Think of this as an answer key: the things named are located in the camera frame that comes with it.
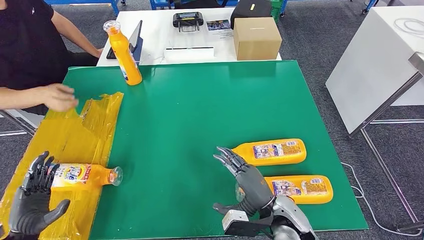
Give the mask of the person's right hand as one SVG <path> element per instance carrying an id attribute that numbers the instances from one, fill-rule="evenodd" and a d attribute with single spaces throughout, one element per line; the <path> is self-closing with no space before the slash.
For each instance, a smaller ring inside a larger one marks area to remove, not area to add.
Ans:
<path id="1" fill-rule="evenodd" d="M 79 103 L 75 90 L 61 83 L 41 87 L 42 103 L 55 112 L 66 112 Z"/>

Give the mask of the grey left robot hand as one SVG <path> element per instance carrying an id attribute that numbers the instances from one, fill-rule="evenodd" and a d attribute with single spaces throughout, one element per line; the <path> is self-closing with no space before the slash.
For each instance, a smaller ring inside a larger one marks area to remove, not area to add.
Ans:
<path id="1" fill-rule="evenodd" d="M 55 159 L 44 151 L 30 164 L 22 185 L 14 195 L 11 205 L 7 240 L 37 240 L 40 233 L 61 218 L 71 201 L 63 199 L 50 209 L 51 187 L 59 164 L 51 166 Z"/>

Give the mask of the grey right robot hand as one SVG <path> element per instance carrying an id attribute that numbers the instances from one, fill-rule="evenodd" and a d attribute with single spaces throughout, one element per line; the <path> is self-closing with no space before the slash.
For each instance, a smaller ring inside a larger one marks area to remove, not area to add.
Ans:
<path id="1" fill-rule="evenodd" d="M 238 186 L 244 192 L 244 198 L 233 205 L 222 205 L 216 202 L 212 208 L 222 215 L 230 210 L 238 210 L 244 211 L 248 217 L 252 217 L 270 205 L 274 200 L 274 195 L 260 171 L 229 148 L 218 146 L 217 150 L 220 151 L 220 154 L 214 154 L 213 157 L 219 160 L 235 177 Z"/>

